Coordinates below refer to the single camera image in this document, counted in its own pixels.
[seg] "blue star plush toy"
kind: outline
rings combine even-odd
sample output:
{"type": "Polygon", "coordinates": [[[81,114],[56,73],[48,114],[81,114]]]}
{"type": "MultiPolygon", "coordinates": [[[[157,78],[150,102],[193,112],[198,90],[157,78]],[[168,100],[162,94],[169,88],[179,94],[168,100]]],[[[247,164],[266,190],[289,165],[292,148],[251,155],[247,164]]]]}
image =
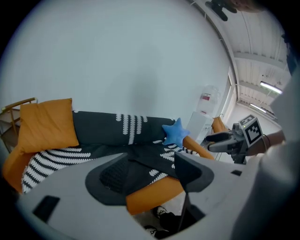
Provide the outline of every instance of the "blue star plush toy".
{"type": "Polygon", "coordinates": [[[163,125],[162,127],[167,134],[167,138],[163,145],[176,144],[178,147],[182,148],[183,139],[190,134],[190,131],[182,128],[181,119],[178,118],[172,126],[163,125]]]}

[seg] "orange cushion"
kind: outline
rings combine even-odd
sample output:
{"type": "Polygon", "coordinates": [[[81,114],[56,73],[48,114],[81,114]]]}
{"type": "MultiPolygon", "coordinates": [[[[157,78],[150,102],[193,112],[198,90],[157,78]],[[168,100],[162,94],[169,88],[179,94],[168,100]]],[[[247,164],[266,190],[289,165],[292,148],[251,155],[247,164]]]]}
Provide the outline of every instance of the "orange cushion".
{"type": "Polygon", "coordinates": [[[16,146],[4,162],[2,168],[4,179],[20,193],[22,192],[21,179],[24,169],[33,155],[35,155],[35,153],[23,153],[21,149],[16,146]]]}
{"type": "Polygon", "coordinates": [[[25,153],[78,146],[72,99],[21,105],[18,146],[25,153]]]}
{"type": "Polygon", "coordinates": [[[214,118],[214,121],[211,126],[214,129],[214,133],[228,132],[228,129],[225,127],[220,117],[214,118]]]}
{"type": "Polygon", "coordinates": [[[127,210],[131,215],[146,212],[183,192],[179,180],[165,177],[126,197],[127,210]]]}

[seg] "ceiling light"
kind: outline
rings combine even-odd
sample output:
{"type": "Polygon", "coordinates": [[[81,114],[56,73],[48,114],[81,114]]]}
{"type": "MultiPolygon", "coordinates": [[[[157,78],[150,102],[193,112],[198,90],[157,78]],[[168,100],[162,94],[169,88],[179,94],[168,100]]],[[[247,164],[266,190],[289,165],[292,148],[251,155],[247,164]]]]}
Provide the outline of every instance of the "ceiling light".
{"type": "Polygon", "coordinates": [[[255,106],[254,104],[250,104],[251,106],[253,106],[253,107],[255,107],[255,108],[257,108],[258,110],[260,110],[260,111],[262,111],[262,112],[264,112],[264,113],[266,113],[266,111],[265,110],[263,110],[262,108],[260,108],[260,107],[258,107],[258,106],[255,106]]]}
{"type": "Polygon", "coordinates": [[[261,81],[261,86],[263,86],[263,87],[265,87],[267,89],[270,89],[271,91],[274,91],[276,93],[279,93],[279,94],[282,93],[282,90],[280,90],[279,88],[277,88],[275,86],[272,86],[272,85],[270,85],[270,84],[268,84],[266,82],[261,81]]]}

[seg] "gray plastic panel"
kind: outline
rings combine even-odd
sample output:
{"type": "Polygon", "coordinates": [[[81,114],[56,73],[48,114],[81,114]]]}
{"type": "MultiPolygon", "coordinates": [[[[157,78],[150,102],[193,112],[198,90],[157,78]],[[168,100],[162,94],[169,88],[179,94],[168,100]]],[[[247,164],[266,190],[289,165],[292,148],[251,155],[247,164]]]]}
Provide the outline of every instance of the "gray plastic panel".
{"type": "MultiPolygon", "coordinates": [[[[201,164],[205,164],[203,158],[200,159],[201,164]]],[[[221,162],[211,161],[212,164],[220,164],[221,162]]],[[[249,160],[247,165],[237,165],[243,167],[241,176],[235,176],[237,181],[234,181],[232,187],[222,189],[223,184],[219,181],[220,186],[215,186],[215,189],[222,191],[222,194],[218,194],[218,197],[223,196],[222,200],[215,202],[212,206],[207,197],[208,188],[201,193],[190,193],[191,204],[197,206],[199,209],[209,211],[204,218],[190,226],[189,228],[177,233],[170,237],[172,240],[182,239],[202,239],[202,240],[229,240],[231,239],[232,231],[234,228],[235,221],[237,220],[241,210],[243,209],[248,196],[251,192],[251,188],[254,183],[254,179],[259,166],[259,158],[254,157],[249,160]]]]}
{"type": "Polygon", "coordinates": [[[214,173],[212,183],[203,191],[188,194],[191,204],[197,206],[203,213],[208,214],[224,200],[236,182],[240,180],[241,176],[237,176],[231,172],[234,170],[243,172],[245,165],[212,161],[186,153],[182,155],[210,168],[214,173]]]}
{"type": "Polygon", "coordinates": [[[102,157],[56,171],[28,194],[21,196],[17,202],[18,209],[35,230],[45,233],[47,239],[61,239],[63,234],[79,240],[153,239],[130,216],[126,206],[103,205],[85,187],[88,172],[120,155],[102,157]],[[32,214],[45,195],[60,198],[48,225],[62,234],[32,214]]]}

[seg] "black shoe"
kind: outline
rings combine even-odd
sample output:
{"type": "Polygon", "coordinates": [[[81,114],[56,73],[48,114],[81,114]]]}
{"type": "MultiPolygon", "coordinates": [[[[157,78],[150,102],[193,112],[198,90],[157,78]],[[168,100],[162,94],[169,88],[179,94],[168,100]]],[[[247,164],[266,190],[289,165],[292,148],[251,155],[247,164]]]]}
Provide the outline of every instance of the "black shoe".
{"type": "Polygon", "coordinates": [[[152,209],[152,213],[155,217],[160,219],[160,215],[168,213],[168,211],[163,206],[158,206],[152,209]]]}
{"type": "Polygon", "coordinates": [[[154,236],[155,233],[158,231],[154,226],[147,225],[144,227],[146,232],[150,233],[150,235],[154,236]]]}

